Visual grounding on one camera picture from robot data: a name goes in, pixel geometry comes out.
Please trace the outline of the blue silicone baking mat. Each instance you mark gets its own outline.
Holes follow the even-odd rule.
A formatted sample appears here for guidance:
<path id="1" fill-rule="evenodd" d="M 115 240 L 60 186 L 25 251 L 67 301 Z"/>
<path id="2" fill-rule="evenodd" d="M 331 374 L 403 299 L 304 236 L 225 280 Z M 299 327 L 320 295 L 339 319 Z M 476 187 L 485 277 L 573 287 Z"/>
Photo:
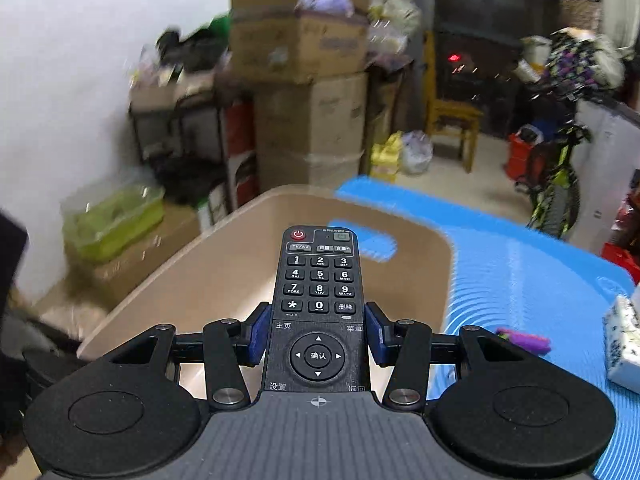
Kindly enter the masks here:
<path id="1" fill-rule="evenodd" d="M 620 364 L 628 353 L 605 331 L 615 299 L 634 290 L 624 269 L 508 220 L 397 185 L 356 178 L 335 195 L 442 232 L 452 247 L 444 332 L 475 324 L 548 338 L 548 360 L 601 388 L 614 405 L 616 429 L 594 476 L 638 478 L 639 397 L 608 379 L 608 364 Z"/>

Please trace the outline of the wooden chair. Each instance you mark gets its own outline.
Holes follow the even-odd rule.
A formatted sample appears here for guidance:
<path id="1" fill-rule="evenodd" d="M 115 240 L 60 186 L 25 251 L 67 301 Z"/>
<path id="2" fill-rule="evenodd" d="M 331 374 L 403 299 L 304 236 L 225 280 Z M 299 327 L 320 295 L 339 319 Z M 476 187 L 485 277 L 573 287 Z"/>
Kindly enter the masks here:
<path id="1" fill-rule="evenodd" d="M 437 93 L 436 47 L 435 35 L 431 30 L 423 33 L 422 100 L 425 108 L 425 133 L 433 136 L 446 136 L 439 127 L 458 125 L 460 139 L 458 159 L 467 174 L 473 170 L 476 154 L 477 138 L 480 134 L 480 120 L 484 114 L 477 107 L 467 102 L 439 99 Z"/>

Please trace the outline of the purple folded object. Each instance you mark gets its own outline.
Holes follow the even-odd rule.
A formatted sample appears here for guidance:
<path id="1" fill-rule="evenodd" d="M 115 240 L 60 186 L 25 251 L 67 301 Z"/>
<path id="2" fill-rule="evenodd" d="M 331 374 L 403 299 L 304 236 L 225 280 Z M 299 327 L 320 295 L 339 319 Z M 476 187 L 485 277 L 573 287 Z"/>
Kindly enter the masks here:
<path id="1" fill-rule="evenodd" d="M 533 353 L 535 356 L 546 356 L 551 351 L 551 342 L 548 338 L 526 334 L 506 327 L 498 327 L 496 334 L 511 344 Z"/>

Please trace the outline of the white tissue pack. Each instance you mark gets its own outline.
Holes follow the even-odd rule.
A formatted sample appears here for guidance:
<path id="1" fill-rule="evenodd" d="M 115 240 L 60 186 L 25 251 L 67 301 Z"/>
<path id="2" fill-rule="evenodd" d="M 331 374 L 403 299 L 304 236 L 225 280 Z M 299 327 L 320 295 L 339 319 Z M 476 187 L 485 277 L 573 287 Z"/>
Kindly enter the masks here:
<path id="1" fill-rule="evenodd" d="M 610 382 L 640 392 L 639 306 L 617 295 L 603 317 L 606 376 Z"/>

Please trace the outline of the top open cardboard box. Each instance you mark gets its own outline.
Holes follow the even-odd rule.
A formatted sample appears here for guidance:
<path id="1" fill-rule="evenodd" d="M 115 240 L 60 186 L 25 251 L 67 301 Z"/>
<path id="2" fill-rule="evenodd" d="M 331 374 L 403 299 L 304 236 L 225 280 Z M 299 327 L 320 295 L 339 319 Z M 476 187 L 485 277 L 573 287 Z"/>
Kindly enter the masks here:
<path id="1" fill-rule="evenodd" d="M 371 0 L 230 0 L 231 69 L 254 82 L 308 84 L 360 73 Z"/>

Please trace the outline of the beige plastic storage bin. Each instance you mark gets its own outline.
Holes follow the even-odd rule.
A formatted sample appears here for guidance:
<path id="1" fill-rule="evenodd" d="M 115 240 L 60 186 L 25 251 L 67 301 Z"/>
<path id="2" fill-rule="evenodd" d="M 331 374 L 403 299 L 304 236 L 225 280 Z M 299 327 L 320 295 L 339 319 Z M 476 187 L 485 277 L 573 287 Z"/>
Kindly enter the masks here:
<path id="1" fill-rule="evenodd" d="M 388 212 L 322 193 L 281 188 L 254 200 L 179 252 L 139 286 L 81 346 L 87 382 L 103 391 L 146 396 L 176 391 L 168 367 L 204 368 L 203 330 L 224 318 L 245 321 L 261 302 L 272 307 L 282 236 L 290 226 L 332 226 L 356 234 L 364 304 L 392 321 L 408 318 L 439 328 L 447 305 L 451 249 L 437 231 Z M 250 405 L 322 412 L 382 396 L 393 369 L 375 364 L 371 389 L 354 393 L 274 392 L 262 388 L 265 354 L 241 372 Z"/>

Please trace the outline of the green lidded food container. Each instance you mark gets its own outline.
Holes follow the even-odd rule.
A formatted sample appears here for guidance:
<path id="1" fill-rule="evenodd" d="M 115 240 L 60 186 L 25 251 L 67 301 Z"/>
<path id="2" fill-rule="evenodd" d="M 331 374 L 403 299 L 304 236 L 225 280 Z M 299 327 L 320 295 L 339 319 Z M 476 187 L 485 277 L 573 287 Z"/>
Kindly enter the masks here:
<path id="1" fill-rule="evenodd" d="M 78 188 L 61 202 L 65 244 L 82 260 L 110 261 L 164 220 L 164 197 L 164 188 L 144 169 Z"/>

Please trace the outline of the black tv remote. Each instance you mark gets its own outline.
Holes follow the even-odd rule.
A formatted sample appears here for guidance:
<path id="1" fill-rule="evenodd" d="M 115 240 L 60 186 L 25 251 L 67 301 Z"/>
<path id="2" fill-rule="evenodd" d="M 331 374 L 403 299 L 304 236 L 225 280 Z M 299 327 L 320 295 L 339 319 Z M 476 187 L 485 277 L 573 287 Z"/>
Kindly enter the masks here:
<path id="1" fill-rule="evenodd" d="M 290 226 L 282 236 L 262 388 L 371 389 L 356 234 Z"/>

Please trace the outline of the black shelf rack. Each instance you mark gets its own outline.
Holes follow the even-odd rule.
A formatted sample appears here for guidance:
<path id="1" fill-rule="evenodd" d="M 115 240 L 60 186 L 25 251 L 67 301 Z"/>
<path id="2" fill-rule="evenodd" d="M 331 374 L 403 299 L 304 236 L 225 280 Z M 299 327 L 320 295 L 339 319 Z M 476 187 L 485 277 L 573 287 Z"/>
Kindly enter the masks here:
<path id="1" fill-rule="evenodd" d="M 213 129 L 218 155 L 210 157 L 198 151 L 198 140 L 186 131 L 186 120 L 194 115 L 213 113 Z M 209 200 L 211 192 L 220 186 L 224 206 L 231 207 L 228 162 L 222 131 L 222 103 L 215 89 L 201 90 L 182 96 L 171 107 L 137 110 L 128 106 L 134 147 L 139 164 L 152 171 L 153 177 L 165 189 L 166 196 L 179 205 L 196 206 Z M 163 145 L 153 148 L 143 141 L 139 125 L 159 122 L 164 126 L 160 138 Z"/>

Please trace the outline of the cardboard box under container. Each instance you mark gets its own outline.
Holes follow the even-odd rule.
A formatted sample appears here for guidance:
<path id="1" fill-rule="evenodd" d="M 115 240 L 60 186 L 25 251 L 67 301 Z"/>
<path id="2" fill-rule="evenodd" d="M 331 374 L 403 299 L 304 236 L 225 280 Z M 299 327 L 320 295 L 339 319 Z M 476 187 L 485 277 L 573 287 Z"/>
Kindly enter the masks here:
<path id="1" fill-rule="evenodd" d="M 93 296 L 113 310 L 167 260 L 201 235 L 196 212 L 186 206 L 165 204 L 164 220 L 112 260 L 92 263 L 74 248 L 65 247 L 70 274 Z"/>

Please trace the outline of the large stacked cardboard box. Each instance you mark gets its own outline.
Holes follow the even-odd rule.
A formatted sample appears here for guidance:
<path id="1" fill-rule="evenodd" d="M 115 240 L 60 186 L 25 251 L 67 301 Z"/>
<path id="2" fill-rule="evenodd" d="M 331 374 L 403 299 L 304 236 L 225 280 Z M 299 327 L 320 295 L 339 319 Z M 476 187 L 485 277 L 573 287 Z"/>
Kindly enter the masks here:
<path id="1" fill-rule="evenodd" d="M 258 179 L 264 191 L 301 184 L 338 188 L 363 154 L 365 73 L 256 90 Z"/>

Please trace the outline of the green black bicycle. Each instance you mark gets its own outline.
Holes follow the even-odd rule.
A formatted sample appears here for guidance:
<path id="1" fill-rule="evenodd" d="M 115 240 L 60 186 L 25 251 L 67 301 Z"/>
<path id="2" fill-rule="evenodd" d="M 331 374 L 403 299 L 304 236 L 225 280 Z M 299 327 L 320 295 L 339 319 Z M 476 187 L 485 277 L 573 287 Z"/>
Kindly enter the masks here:
<path id="1" fill-rule="evenodd" d="M 557 240 L 567 236 L 580 208 L 579 179 L 572 165 L 574 148 L 592 140 L 589 129 L 569 120 L 553 139 L 536 144 L 529 152 L 524 174 L 514 190 L 526 194 L 533 210 L 526 226 Z"/>

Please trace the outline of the white chest freezer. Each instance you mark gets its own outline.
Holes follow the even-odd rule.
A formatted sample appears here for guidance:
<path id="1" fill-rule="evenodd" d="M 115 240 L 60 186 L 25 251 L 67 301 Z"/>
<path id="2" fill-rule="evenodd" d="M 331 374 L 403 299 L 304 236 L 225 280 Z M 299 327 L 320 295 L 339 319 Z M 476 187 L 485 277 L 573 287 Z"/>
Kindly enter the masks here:
<path id="1" fill-rule="evenodd" d="M 592 140 L 576 146 L 572 155 L 580 207 L 568 240 L 597 255 L 639 168 L 639 114 L 622 103 L 582 101 L 576 119 L 589 129 Z"/>

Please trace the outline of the yellow oil jug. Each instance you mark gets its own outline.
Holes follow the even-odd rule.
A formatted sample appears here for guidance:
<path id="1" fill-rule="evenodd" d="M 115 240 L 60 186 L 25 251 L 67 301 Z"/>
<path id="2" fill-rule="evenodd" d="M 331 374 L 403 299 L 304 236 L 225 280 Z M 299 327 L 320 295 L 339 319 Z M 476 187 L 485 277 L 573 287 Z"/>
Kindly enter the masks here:
<path id="1" fill-rule="evenodd" d="M 402 133 L 391 134 L 384 143 L 372 145 L 369 176 L 387 183 L 395 183 L 400 171 Z"/>

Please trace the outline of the clear plastic bag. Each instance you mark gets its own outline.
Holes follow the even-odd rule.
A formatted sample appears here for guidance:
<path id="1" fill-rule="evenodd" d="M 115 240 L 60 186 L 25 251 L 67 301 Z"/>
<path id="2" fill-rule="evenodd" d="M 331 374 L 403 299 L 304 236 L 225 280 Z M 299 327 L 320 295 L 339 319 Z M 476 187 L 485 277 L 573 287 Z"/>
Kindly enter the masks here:
<path id="1" fill-rule="evenodd" d="M 400 168 L 404 174 L 415 176 L 424 174 L 431 165 L 433 143 L 430 137 L 420 130 L 404 132 L 401 136 Z"/>

